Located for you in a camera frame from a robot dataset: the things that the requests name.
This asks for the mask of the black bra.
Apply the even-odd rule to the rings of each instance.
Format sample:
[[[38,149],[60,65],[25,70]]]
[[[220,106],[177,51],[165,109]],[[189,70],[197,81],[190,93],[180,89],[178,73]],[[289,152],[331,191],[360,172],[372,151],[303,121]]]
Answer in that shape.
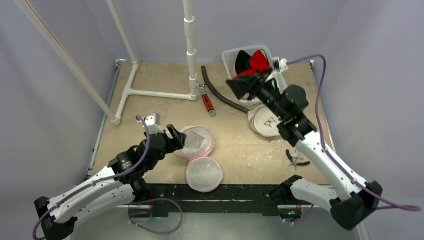
[[[250,70],[251,56],[244,50],[240,50],[235,60],[234,68],[237,75]]]

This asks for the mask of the red bra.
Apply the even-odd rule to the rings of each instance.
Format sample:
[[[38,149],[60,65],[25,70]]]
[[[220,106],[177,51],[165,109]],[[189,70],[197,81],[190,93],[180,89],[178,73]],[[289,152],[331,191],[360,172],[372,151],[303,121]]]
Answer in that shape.
[[[258,72],[262,72],[270,68],[268,57],[263,50],[257,50],[253,55],[250,55],[250,56],[251,56],[251,60],[250,60],[251,69],[245,72],[242,72],[239,75],[236,74],[235,79],[238,79],[239,76],[242,76],[242,75],[254,75]]]

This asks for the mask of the pink-rimmed mesh laundry bag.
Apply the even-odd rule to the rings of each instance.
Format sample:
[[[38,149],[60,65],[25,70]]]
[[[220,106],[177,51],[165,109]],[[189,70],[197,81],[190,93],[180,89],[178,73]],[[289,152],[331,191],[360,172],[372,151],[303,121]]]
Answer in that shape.
[[[184,148],[175,154],[188,160],[185,171],[189,187],[199,193],[209,193],[217,189],[224,179],[223,168],[210,154],[215,148],[215,139],[211,131],[204,126],[185,126]]]

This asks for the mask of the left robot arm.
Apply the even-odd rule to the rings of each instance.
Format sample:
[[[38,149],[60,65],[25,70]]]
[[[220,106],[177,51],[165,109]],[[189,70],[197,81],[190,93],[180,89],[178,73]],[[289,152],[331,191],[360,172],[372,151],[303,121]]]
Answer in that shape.
[[[145,139],[119,153],[97,174],[59,196],[35,200],[39,220],[32,237],[42,229],[44,240],[65,240],[77,225],[121,205],[144,205],[165,201],[152,192],[144,175],[152,171],[167,154],[185,147],[187,135],[169,124],[163,130],[158,124],[145,125]]]

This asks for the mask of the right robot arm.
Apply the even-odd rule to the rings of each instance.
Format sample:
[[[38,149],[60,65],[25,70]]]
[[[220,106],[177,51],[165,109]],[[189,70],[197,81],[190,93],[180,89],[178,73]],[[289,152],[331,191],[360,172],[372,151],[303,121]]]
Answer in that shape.
[[[304,114],[309,102],[302,87],[290,85],[280,91],[268,79],[270,76],[268,69],[228,79],[226,84],[237,99],[245,96],[259,99],[276,116],[280,136],[307,157],[332,186],[328,188],[292,176],[283,183],[282,200],[288,204],[301,200],[319,206],[327,210],[340,227],[353,230],[377,210],[382,186],[357,174],[329,148]]]

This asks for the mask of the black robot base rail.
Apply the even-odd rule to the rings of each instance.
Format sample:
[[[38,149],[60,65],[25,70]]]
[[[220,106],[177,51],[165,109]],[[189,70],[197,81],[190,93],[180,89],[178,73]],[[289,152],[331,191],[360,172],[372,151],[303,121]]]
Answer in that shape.
[[[310,203],[289,196],[281,185],[222,184],[214,191],[201,193],[188,184],[151,183],[147,200],[125,208],[133,218],[167,218],[171,213],[260,214],[265,217],[299,218]]]

